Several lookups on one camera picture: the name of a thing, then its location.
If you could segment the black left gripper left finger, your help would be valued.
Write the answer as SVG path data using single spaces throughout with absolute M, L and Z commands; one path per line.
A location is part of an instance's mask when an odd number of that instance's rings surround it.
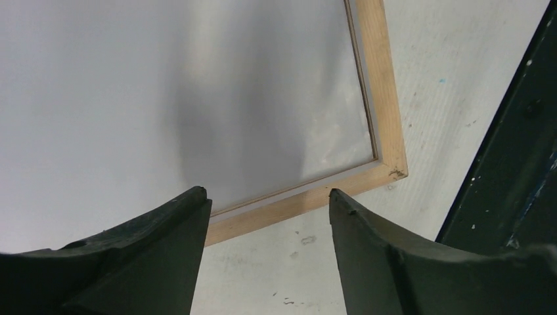
M 61 249 L 1 255 L 2 314 L 189 314 L 212 201 L 192 187 Z

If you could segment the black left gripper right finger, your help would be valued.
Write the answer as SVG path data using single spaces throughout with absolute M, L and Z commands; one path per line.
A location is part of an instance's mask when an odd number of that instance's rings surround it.
M 498 255 L 462 251 L 373 213 L 340 189 L 329 195 L 348 314 L 555 314 L 556 247 Z

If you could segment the white photo paper sheet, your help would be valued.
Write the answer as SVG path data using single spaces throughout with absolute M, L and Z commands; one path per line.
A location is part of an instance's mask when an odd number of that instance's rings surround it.
M 2 1 L 1 250 L 192 186 L 213 210 L 378 157 L 351 1 Z

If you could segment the light wooden picture frame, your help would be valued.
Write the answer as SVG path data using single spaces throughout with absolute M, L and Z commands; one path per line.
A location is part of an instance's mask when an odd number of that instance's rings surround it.
M 333 188 L 357 195 L 409 174 L 383 1 L 346 1 L 345 10 L 377 158 L 358 167 L 212 214 L 206 246 L 325 206 Z

